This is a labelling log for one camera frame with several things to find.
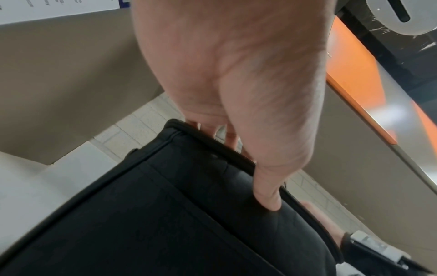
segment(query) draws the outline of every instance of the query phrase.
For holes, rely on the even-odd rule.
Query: tiled floor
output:
[[[183,120],[175,104],[164,93],[94,137],[91,143],[115,161],[120,162],[131,149],[139,148],[155,138],[165,122],[171,118]],[[224,130],[220,130],[217,137],[223,138],[223,135]],[[287,180],[287,189],[296,198],[311,201],[317,205],[344,230],[349,232],[362,230],[373,234],[304,171],[296,172]]]

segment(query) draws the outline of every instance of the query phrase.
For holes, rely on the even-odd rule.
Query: sign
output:
[[[115,10],[130,0],[0,0],[0,25]]]

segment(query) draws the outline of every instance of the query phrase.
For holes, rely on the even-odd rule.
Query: black zipper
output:
[[[254,175],[256,164],[252,160],[240,154],[239,152],[224,146],[217,139],[212,139],[211,137],[198,131],[196,128],[185,124],[184,122],[177,119],[170,119],[165,124],[164,128],[175,128],[191,135],[192,137],[200,140],[208,147],[212,148],[214,151],[217,151],[221,156],[227,158],[228,162],[242,169],[249,175]],[[308,223],[308,225],[310,225],[311,228],[313,228],[317,232],[317,234],[319,234],[320,238],[325,242],[326,246],[331,252],[331,255],[334,257],[336,263],[343,263],[343,255],[341,254],[339,247],[337,246],[329,232],[325,229],[325,227],[284,187],[280,187],[279,193],[282,200],[285,201],[293,210],[295,210],[302,217],[302,219],[304,219],[306,223]]]

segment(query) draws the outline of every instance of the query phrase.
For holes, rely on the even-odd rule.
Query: hand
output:
[[[300,202],[313,216],[325,227],[325,229],[330,233],[332,238],[338,247],[341,246],[341,240],[346,232],[340,228],[335,222],[332,221],[322,210],[317,206],[308,201]]]
[[[192,125],[227,125],[256,161],[254,196],[278,210],[279,187],[310,159],[325,89],[334,0],[136,0],[141,51]]]

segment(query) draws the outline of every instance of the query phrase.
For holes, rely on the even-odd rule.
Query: black bag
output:
[[[341,253],[281,189],[252,194],[255,165],[170,120],[0,257],[0,276],[334,276]]]

